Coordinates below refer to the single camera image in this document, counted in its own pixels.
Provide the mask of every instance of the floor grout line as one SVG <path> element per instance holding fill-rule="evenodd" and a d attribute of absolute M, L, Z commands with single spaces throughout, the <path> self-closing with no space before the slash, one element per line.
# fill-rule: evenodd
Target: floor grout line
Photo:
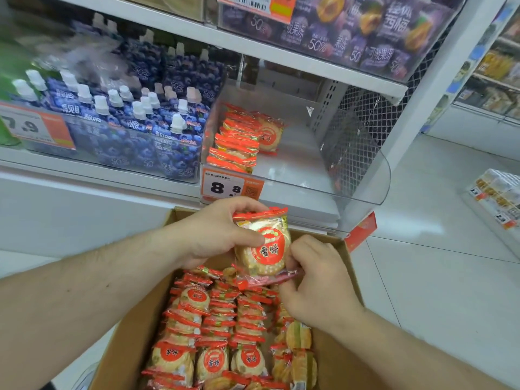
<path fill-rule="evenodd" d="M 387 240 L 387 241 L 395 241 L 395 242 L 402 242 L 402 243 L 409 243 L 410 245 L 417 245 L 417 246 L 423 246 L 425 248 L 432 248 L 432 249 L 440 249 L 442 251 L 446 251 L 446 252 L 453 252 L 453 253 L 461 253 L 461 254 L 467 254 L 468 256 L 475 256 L 475 257 L 482 257 L 482 258 L 489 258 L 490 260 L 497 260 L 499 262 L 511 262 L 513 264 L 520 264 L 520 261 L 519 262 L 512 262 L 510 260 L 504 260 L 503 258 L 494 258 L 494 257 L 488 257 L 488 256 L 480 256 L 478 254 L 473 254 L 473 253 L 466 253 L 466 252 L 460 252 L 460 251 L 453 251 L 451 249 L 446 249 L 446 248 L 438 248 L 437 246 L 430 246 L 430 245 L 423 245 L 423 244 L 420 244 L 420 243 L 415 243 L 415 242 L 407 242 L 407 241 L 399 241 L 399 240 L 396 240 L 396 239 L 391 239 L 391 238 L 385 238 L 383 236 L 370 236 L 370 238 L 379 238 L 379 239 L 384 239 L 384 240 Z"/>
<path fill-rule="evenodd" d="M 388 294 L 388 290 L 386 289 L 385 282 L 384 282 L 383 277 L 381 276 L 381 273 L 379 271 L 378 263 L 375 262 L 375 258 L 374 258 L 374 255 L 372 254 L 372 249 L 370 249 L 370 245 L 368 244 L 368 240 L 366 242 L 367 242 L 368 251 L 370 252 L 370 255 L 372 256 L 372 260 L 374 261 L 375 268 L 376 268 L 376 270 L 378 270 L 379 278 L 381 279 L 381 282 L 383 283 L 383 287 L 385 288 L 386 295 L 388 296 L 388 300 L 390 301 L 390 305 L 392 306 L 392 309 L 394 311 L 395 318 L 397 319 L 397 323 L 399 324 L 399 327 L 402 328 L 401 322 L 399 321 L 399 316 L 397 315 L 397 312 L 395 312 L 394 305 L 392 304 L 392 299 L 390 298 L 390 295 Z"/>

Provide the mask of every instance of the hand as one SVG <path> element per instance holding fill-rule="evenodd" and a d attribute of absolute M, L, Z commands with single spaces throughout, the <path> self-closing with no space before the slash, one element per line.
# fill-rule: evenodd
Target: hand
<path fill-rule="evenodd" d="M 173 223 L 181 233 L 186 251 L 184 268 L 202 265 L 209 257 L 223 254 L 235 246 L 256 248 L 265 242 L 259 232 L 233 223 L 235 212 L 263 212 L 267 206 L 248 197 L 218 200 L 180 222 Z"/>
<path fill-rule="evenodd" d="M 291 244 L 285 265 L 301 264 L 305 275 L 298 288 L 293 279 L 280 285 L 281 300 L 291 316 L 333 336 L 364 312 L 347 268 L 330 243 L 302 236 Z"/>

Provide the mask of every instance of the brown cardboard box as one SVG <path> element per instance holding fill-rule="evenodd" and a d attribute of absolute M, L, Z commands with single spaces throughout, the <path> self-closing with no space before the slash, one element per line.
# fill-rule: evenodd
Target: brown cardboard box
<path fill-rule="evenodd" d="M 174 209 L 167 224 L 178 222 L 191 215 L 188 209 Z M 293 239 L 302 231 L 291 230 Z M 359 300 L 361 292 L 343 240 L 314 235 L 322 242 L 331 243 L 347 266 Z M 211 268 L 223 269 L 230 264 L 229 256 L 216 256 L 208 260 Z M 140 371 L 150 354 L 161 312 L 169 297 L 172 275 L 164 278 L 139 304 L 121 320 L 98 366 L 90 390 L 133 390 L 140 379 Z M 332 337 L 313 330 L 313 350 L 318 362 L 318 385 L 315 390 L 343 388 L 387 389 L 382 380 L 353 353 L 342 348 Z"/>

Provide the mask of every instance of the forearm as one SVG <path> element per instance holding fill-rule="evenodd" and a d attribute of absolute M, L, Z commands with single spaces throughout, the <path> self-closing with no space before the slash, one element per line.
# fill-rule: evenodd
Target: forearm
<path fill-rule="evenodd" d="M 0 388 L 43 386 L 174 270 L 185 242 L 164 230 L 0 280 Z"/>
<path fill-rule="evenodd" d="M 345 315 L 344 323 L 335 338 L 394 389 L 509 389 L 369 310 L 354 318 Z"/>

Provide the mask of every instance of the person's right hand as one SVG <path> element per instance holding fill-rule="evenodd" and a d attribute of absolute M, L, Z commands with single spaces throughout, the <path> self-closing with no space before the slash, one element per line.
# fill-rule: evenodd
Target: person's right hand
<path fill-rule="evenodd" d="M 301 264 L 305 275 L 298 288 L 293 279 L 281 284 L 280 298 L 291 316 L 331 335 L 345 331 L 364 308 L 359 302 L 347 268 L 330 244 L 302 236 L 291 244 L 285 262 L 289 270 Z"/>

